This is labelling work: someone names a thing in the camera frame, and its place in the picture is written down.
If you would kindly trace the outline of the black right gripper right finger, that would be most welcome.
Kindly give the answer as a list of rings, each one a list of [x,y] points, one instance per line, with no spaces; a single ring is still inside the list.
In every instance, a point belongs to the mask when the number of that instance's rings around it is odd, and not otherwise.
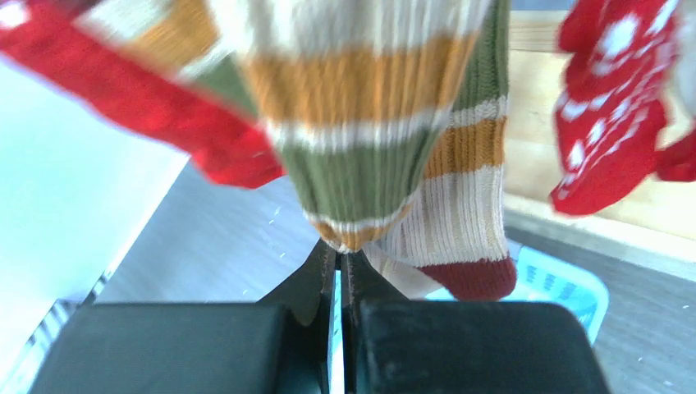
[[[408,300],[382,274],[375,270],[363,251],[340,255],[341,329],[345,393],[356,393],[356,351],[360,343],[355,334],[363,300]]]

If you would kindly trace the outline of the striped beige sock front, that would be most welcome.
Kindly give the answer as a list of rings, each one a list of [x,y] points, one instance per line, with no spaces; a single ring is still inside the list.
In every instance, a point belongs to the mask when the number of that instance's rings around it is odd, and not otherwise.
[[[412,206],[489,1],[101,1],[79,27],[180,82],[242,86],[308,221],[342,253]]]

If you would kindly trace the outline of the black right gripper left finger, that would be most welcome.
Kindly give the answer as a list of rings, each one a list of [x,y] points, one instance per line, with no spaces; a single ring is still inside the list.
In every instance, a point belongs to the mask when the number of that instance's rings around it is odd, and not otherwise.
[[[336,252],[318,241],[307,259],[259,302],[287,312],[275,367],[278,393],[329,393]]]

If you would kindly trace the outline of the striped beige sock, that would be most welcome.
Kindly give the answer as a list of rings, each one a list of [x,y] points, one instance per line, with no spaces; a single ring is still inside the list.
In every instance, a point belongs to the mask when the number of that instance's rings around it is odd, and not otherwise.
[[[342,253],[412,206],[489,1],[101,1],[79,27],[180,82],[242,86],[308,221]]]
[[[364,248],[409,298],[444,288],[457,300],[500,300],[515,289],[502,218],[509,16],[507,1],[491,3],[414,207]]]

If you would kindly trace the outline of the red santa sock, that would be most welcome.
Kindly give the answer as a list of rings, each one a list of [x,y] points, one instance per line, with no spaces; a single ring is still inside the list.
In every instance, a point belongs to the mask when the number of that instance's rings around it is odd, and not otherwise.
[[[189,153],[218,184],[256,189],[283,174],[250,119],[123,57],[47,1],[2,2],[1,52],[108,120]]]

